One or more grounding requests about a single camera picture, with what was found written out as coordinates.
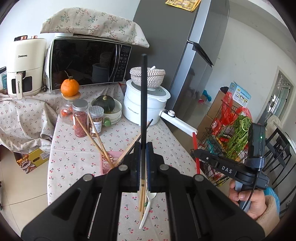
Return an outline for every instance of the red strip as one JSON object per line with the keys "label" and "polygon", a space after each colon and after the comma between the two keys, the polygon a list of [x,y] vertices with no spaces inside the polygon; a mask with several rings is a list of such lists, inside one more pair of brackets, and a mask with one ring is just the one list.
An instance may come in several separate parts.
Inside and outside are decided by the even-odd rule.
{"label": "red strip", "polygon": [[[196,150],[197,139],[196,139],[196,134],[194,132],[192,133],[192,138],[193,138],[193,147],[194,147],[194,150]],[[200,174],[200,160],[198,158],[195,158],[195,163],[196,163],[196,172],[197,174]]]}

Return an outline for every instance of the person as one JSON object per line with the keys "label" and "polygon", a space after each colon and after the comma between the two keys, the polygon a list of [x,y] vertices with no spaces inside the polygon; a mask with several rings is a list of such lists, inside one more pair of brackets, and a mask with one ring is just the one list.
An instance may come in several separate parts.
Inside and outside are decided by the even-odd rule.
{"label": "person", "polygon": [[[229,184],[228,197],[238,206],[238,201],[248,200],[251,190],[238,193],[234,188],[235,180],[232,179]],[[265,196],[262,190],[256,189],[254,190],[250,201],[251,205],[247,214],[261,225],[265,232],[265,236],[267,236],[279,222],[276,200],[273,196]]]}

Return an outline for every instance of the wooden lid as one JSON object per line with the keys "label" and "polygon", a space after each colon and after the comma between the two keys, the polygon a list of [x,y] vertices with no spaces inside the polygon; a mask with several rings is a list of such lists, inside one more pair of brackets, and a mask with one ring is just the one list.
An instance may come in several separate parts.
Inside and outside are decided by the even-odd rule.
{"label": "wooden lid", "polygon": [[62,94],[62,96],[63,96],[63,98],[64,98],[65,100],[67,100],[67,101],[74,101],[74,100],[80,98],[81,93],[78,91],[77,94],[76,94],[76,95],[73,95],[73,96],[66,96],[66,95],[63,95],[63,94]]}

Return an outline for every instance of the power cord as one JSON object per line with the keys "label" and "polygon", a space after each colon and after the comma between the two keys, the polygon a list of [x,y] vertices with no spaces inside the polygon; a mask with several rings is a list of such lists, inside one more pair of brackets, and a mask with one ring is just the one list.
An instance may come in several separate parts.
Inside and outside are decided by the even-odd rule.
{"label": "power cord", "polygon": [[258,171],[257,171],[257,173],[256,173],[256,179],[255,179],[255,183],[254,183],[253,189],[252,189],[252,191],[251,191],[251,194],[250,194],[250,196],[249,196],[247,202],[245,203],[245,205],[244,205],[243,208],[242,208],[243,211],[244,211],[245,208],[248,206],[248,204],[249,204],[249,202],[250,202],[250,200],[251,200],[251,197],[252,197],[252,195],[253,195],[253,192],[254,192],[254,190],[255,190],[255,187],[256,187],[256,184],[257,184],[257,181],[258,181],[258,178],[259,178],[259,174],[260,174],[260,168],[258,169]]}

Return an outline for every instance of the microwave oven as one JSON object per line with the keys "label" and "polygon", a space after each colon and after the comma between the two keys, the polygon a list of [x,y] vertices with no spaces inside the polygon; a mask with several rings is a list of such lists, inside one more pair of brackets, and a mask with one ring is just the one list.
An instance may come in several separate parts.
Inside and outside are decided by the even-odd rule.
{"label": "microwave oven", "polygon": [[92,36],[63,36],[53,39],[46,62],[46,85],[61,88],[71,76],[79,85],[122,82],[131,46]]}

